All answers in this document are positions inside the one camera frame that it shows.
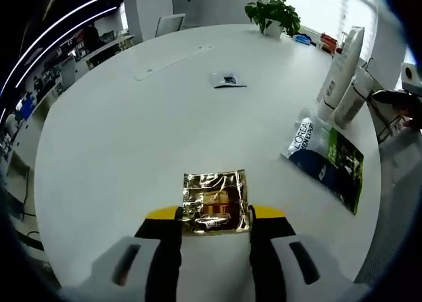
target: floor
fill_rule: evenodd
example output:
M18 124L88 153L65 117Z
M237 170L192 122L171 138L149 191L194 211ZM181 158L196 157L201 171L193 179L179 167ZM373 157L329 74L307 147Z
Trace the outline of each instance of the floor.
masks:
M407 134L380 145L382 187L377 227L367 258L355 282L373 285L385 272L422 200L422 136Z

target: white container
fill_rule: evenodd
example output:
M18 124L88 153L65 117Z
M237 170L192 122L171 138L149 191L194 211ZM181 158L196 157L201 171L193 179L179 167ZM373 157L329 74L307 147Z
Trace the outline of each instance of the white container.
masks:
M334 111L343 98L350 80L355 73L363 43L364 28L352 27L344 44L341 56L335 57L330 67L330 75L324 82L322 101L318 107L318 116L326 121L328 111Z
M334 112L336 124L341 128L346 127L356 116L366 102L373 87L374 80L371 75L361 67L356 69L356 74L350 82L344 97Z
M284 27L280 26L280 22L277 20L273 20L272 23L269 25L268 28L264 30L264 35L272 38L280 39L280 36L282 35Z
M404 90L422 96L422 81L418 75L416 65L402 63L402 87Z

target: white bottle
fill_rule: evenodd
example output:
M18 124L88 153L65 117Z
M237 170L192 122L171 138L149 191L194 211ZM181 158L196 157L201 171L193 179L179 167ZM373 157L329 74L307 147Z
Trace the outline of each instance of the white bottle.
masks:
M331 70L331 77L324 82L322 99L318 105L318 117L326 121L338 106L355 73L359 55L361 53L363 27L353 26L344 44L341 57L332 63L336 68Z
M373 87L374 80L371 75L361 67L356 69L356 74L334 112L334 119L338 126L344 128L356 116L366 102Z

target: potted plant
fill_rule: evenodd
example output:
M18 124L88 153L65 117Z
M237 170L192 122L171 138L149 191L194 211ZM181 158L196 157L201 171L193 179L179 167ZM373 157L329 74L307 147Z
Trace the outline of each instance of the potted plant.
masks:
M286 0L258 0L245 6L246 15L251 22L259 25L261 33L280 38L282 32L293 36L301 27L301 19L295 12L295 8L286 4Z

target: white chair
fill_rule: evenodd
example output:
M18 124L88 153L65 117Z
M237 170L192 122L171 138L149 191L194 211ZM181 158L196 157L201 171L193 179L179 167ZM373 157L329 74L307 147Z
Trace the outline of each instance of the white chair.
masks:
M179 31L183 25L185 16L185 13L181 13L160 17L158 20L156 37Z

